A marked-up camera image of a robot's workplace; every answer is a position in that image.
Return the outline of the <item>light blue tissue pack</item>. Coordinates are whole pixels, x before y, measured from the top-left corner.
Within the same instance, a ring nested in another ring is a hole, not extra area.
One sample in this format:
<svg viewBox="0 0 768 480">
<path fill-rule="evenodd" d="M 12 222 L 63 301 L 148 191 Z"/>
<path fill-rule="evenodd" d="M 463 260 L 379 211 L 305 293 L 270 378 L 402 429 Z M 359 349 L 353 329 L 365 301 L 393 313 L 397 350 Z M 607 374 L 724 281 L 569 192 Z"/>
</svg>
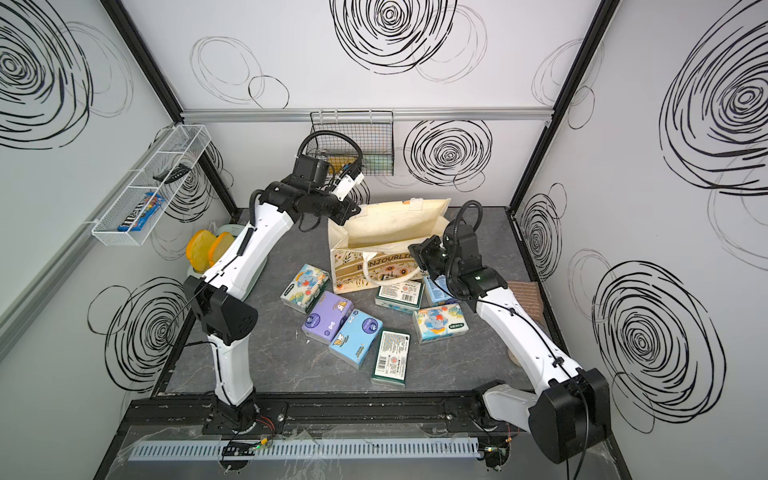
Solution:
<svg viewBox="0 0 768 480">
<path fill-rule="evenodd" d="M 382 328 L 380 319 L 354 309 L 331 341 L 329 350 L 332 355 L 359 369 Z"/>
</svg>

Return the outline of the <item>purple tissue pack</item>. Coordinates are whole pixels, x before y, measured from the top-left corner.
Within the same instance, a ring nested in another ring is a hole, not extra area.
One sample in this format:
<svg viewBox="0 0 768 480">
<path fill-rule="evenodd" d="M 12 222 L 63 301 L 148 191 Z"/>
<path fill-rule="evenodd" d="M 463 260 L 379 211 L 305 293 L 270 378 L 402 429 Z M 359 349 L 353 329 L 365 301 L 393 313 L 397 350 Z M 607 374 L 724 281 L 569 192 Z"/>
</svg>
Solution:
<svg viewBox="0 0 768 480">
<path fill-rule="evenodd" d="M 351 300 L 324 292 L 307 316 L 302 331 L 310 339 L 329 345 L 354 308 Z"/>
</svg>

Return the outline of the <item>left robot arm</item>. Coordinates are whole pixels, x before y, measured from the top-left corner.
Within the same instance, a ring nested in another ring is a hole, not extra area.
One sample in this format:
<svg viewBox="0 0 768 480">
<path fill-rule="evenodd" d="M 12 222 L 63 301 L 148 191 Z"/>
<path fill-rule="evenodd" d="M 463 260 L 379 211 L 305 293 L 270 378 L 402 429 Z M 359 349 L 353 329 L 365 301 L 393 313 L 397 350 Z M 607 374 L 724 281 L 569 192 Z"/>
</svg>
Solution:
<svg viewBox="0 0 768 480">
<path fill-rule="evenodd" d="M 343 167 L 327 187 L 327 168 L 318 158 L 299 154 L 286 178 L 252 192 L 249 220 L 233 245 L 204 274 L 188 277 L 183 289 L 187 302 L 206 334 L 214 361 L 214 415 L 234 433 L 261 422 L 252 401 L 249 338 L 258 311 L 247 304 L 249 285 L 278 240 L 304 214 L 344 224 L 360 212 L 348 198 L 364 179 L 363 156 Z"/>
</svg>

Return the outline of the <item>floral canvas tote bag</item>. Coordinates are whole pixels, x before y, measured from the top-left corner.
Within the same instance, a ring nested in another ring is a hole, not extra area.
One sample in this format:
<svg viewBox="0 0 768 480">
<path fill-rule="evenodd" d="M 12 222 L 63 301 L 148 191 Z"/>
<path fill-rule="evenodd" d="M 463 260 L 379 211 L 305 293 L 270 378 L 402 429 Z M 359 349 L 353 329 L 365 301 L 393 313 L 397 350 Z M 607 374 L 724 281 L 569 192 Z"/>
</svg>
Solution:
<svg viewBox="0 0 768 480">
<path fill-rule="evenodd" d="M 443 233 L 450 199 L 412 198 L 365 205 L 328 222 L 333 291 L 346 294 L 421 277 L 408 247 Z"/>
</svg>

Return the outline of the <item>green tissue pack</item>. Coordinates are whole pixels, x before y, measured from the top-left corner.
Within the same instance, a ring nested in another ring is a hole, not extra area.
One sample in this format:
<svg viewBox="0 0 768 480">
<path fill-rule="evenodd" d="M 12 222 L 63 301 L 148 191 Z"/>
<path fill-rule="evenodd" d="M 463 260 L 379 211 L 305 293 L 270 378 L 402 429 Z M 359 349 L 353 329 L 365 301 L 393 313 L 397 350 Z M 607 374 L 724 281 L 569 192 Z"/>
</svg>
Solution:
<svg viewBox="0 0 768 480">
<path fill-rule="evenodd" d="M 408 333 L 390 329 L 382 331 L 371 376 L 374 384 L 405 387 L 410 343 L 411 335 Z"/>
</svg>

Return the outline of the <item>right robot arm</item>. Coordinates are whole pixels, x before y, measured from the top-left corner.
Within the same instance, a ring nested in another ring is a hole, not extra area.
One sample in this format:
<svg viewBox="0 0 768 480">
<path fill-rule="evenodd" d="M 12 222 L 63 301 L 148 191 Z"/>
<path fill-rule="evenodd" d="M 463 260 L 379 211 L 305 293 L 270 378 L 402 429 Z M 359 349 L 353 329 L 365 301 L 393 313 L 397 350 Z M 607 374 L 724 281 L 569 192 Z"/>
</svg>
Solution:
<svg viewBox="0 0 768 480">
<path fill-rule="evenodd" d="M 484 265 L 478 222 L 468 223 L 476 200 L 465 202 L 442 235 L 432 235 L 409 252 L 431 279 L 444 277 L 451 297 L 484 320 L 513 353 L 531 383 L 531 391 L 505 383 L 482 392 L 487 416 L 529 432 L 555 464 L 584 460 L 589 448 L 611 435 L 610 391 L 605 376 L 585 370 L 558 347 L 524 311 L 507 281 Z"/>
</svg>

